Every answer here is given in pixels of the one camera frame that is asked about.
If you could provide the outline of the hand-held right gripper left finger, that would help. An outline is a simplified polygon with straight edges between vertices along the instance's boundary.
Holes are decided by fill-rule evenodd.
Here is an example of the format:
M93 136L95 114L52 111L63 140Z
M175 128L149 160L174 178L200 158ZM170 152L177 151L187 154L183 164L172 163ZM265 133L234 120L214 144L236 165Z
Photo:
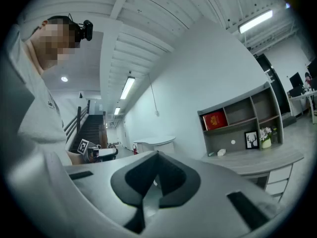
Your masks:
M153 155L65 167L56 154L14 154L7 159L7 187L22 213L48 237L156 238L158 219L139 230L141 208L122 202L110 185L118 169Z

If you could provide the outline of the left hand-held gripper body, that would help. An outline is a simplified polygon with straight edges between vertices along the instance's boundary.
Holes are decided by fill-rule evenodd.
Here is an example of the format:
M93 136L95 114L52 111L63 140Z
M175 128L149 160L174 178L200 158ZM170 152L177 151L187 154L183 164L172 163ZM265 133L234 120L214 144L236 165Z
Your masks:
M82 139L77 152L83 156L85 162L94 162L99 157L99 145Z

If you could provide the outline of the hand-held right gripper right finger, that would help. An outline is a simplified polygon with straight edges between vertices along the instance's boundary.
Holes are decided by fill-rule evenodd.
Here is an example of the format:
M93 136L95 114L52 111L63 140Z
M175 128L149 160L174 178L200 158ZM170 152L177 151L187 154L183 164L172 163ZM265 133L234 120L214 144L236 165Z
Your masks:
M169 155L200 177L200 186L181 206L158 209L143 238L265 238L279 223L280 204L234 171Z

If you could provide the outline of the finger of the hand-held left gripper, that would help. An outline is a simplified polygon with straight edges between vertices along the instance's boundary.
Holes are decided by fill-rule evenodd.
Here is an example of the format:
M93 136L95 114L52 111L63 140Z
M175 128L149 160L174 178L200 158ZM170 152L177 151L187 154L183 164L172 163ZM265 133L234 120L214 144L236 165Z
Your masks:
M100 150L99 150L98 159L99 159L100 161L111 161L111 160L115 160L117 154L118 154L118 149L116 149L116 148L100 149Z

